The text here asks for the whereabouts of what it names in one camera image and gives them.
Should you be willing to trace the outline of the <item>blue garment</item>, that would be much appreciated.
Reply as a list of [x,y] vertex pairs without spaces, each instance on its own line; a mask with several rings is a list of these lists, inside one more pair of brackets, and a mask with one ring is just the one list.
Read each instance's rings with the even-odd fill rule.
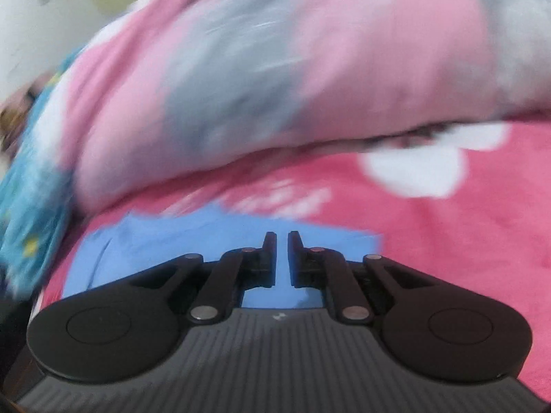
[[85,235],[70,260],[63,296],[111,283],[186,253],[216,261],[232,249],[260,245],[268,231],[277,234],[276,282],[269,289],[247,290],[246,308],[321,307],[318,290],[296,289],[290,283],[287,237],[292,231],[299,232],[307,246],[331,248],[353,261],[380,250],[378,235],[366,230],[229,213],[217,204],[177,217],[128,213],[117,224]]

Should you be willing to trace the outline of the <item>pink floral bed sheet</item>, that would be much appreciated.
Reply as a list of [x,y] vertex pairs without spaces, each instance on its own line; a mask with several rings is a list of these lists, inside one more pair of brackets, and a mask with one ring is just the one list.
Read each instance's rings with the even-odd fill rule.
[[550,117],[451,125],[351,148],[257,154],[159,184],[68,237],[38,307],[66,297],[86,234],[128,213],[182,216],[207,204],[366,230],[385,255],[520,311],[534,333],[522,380],[550,395]]

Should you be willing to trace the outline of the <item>pink grey floral quilt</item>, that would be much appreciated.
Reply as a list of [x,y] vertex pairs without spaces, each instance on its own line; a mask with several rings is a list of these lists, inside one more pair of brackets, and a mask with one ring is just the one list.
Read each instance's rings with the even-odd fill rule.
[[550,0],[140,0],[63,78],[77,203],[249,153],[550,105]]

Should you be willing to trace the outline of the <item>blue cartoon blanket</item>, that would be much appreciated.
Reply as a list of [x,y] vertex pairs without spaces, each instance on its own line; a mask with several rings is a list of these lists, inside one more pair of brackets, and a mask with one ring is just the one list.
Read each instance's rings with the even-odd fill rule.
[[72,208],[73,172],[59,163],[64,103],[76,50],[37,96],[1,180],[1,294],[30,298],[59,250]]

